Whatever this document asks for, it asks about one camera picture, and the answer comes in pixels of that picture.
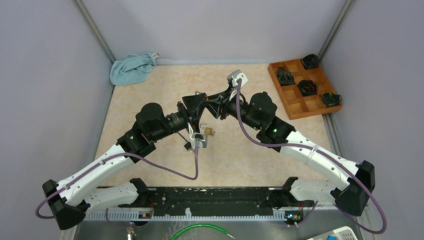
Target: white mounting bracket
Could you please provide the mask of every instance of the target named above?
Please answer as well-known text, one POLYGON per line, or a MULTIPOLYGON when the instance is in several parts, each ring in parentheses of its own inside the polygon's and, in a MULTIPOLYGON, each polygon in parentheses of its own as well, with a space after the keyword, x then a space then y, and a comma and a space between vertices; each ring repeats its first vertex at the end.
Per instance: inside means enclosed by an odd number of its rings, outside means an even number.
POLYGON ((229 96, 229 100, 231 101, 237 94, 237 86, 239 85, 237 83, 238 80, 241 79, 241 87, 243 87, 249 79, 246 77, 246 74, 244 74, 240 69, 233 71, 230 73, 226 79, 228 80, 228 83, 232 86, 231 95, 229 96))

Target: white plastic basket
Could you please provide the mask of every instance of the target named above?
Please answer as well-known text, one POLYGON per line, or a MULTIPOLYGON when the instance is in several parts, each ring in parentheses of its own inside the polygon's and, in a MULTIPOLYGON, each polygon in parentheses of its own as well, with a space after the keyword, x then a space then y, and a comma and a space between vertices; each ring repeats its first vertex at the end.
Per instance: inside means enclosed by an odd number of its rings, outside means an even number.
POLYGON ((335 237, 337 240, 358 240, 352 228, 348 226, 342 226, 335 230, 309 238, 308 240, 327 240, 329 236, 335 237))

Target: dark green object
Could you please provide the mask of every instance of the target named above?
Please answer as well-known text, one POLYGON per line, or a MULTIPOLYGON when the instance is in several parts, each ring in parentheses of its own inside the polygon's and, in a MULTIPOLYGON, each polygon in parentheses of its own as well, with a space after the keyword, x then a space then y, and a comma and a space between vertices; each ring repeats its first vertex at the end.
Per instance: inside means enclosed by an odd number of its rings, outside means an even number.
POLYGON ((208 223, 198 223, 198 224, 193 224, 187 227, 184 227, 183 229, 179 230, 177 233, 174 234, 174 236, 172 236, 170 238, 170 240, 176 240, 178 237, 180 237, 183 233, 194 229, 194 228, 200 228, 200 227, 205 227, 205 228, 211 228, 211 229, 215 229, 220 231, 221 233, 227 235, 228 237, 235 239, 235 237, 233 237, 231 234, 229 234, 227 232, 227 230, 225 230, 224 228, 217 226, 217 225, 213 225, 213 224, 208 224, 208 223))
POLYGON ((324 103, 324 105, 328 107, 334 107, 340 105, 340 95, 332 94, 330 92, 326 92, 324 94, 321 94, 321 100, 324 103))
POLYGON ((281 66, 277 71, 277 79, 281 86, 289 86, 295 84, 295 78, 290 71, 285 71, 281 66))
POLYGON ((303 97, 316 95, 318 92, 317 84, 312 80, 302 80, 297 85, 303 97))
POLYGON ((317 55, 309 54, 305 56, 304 58, 302 58, 301 62, 302 62, 303 68, 305 70, 308 70, 308 69, 318 68, 318 63, 320 62, 320 60, 318 59, 317 55))

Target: white label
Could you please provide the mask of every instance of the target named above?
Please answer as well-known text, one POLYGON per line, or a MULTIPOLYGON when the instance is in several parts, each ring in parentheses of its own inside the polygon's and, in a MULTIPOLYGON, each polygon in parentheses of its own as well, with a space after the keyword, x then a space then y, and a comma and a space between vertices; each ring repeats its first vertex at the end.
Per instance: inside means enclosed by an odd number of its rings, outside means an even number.
POLYGON ((157 59, 157 58, 159 58, 159 57, 161 56, 161 53, 160 53, 160 52, 155 52, 155 53, 153 53, 151 56, 152 56, 154 59, 157 59))

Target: green cable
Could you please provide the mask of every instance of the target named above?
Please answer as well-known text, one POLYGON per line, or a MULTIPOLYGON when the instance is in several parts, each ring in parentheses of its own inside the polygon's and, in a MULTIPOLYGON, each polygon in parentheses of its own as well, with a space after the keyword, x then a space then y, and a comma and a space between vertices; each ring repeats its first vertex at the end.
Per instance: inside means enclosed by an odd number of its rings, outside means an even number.
POLYGON ((236 239, 235 237, 233 237, 233 235, 229 234, 227 232, 227 230, 225 230, 224 228, 222 228, 220 226, 216 226, 216 225, 212 225, 212 224, 208 224, 208 223, 197 223, 197 224, 193 224, 193 225, 184 227, 183 229, 179 230, 177 233, 175 233, 174 236, 172 236, 170 238, 170 240, 176 240, 179 236, 181 236, 183 233, 187 232, 188 230, 200 228, 200 227, 215 229, 215 230, 218 230, 221 233, 227 235, 228 237, 230 237, 232 239, 236 239))

